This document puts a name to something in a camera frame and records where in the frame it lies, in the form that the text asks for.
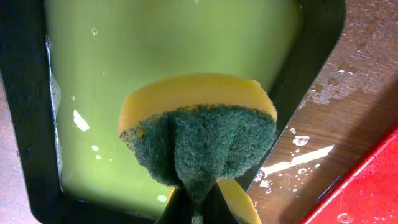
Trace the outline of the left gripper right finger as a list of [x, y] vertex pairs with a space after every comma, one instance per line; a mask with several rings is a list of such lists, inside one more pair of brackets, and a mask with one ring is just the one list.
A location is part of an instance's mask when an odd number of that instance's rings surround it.
[[204, 224], [239, 224], [216, 183], [202, 203]]

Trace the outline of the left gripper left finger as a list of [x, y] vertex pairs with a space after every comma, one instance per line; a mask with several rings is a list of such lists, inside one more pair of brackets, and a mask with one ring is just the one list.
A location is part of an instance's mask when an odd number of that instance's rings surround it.
[[193, 204], [183, 188], [176, 188], [155, 224], [191, 224]]

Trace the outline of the yellow green sponge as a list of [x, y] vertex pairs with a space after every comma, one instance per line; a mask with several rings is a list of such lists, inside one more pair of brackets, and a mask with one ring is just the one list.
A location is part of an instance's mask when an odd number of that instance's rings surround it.
[[170, 77], [132, 92], [119, 137], [138, 163], [169, 187], [186, 190], [192, 223], [217, 183], [239, 223], [261, 220], [237, 178], [259, 163], [277, 137], [277, 110], [255, 80], [220, 73]]

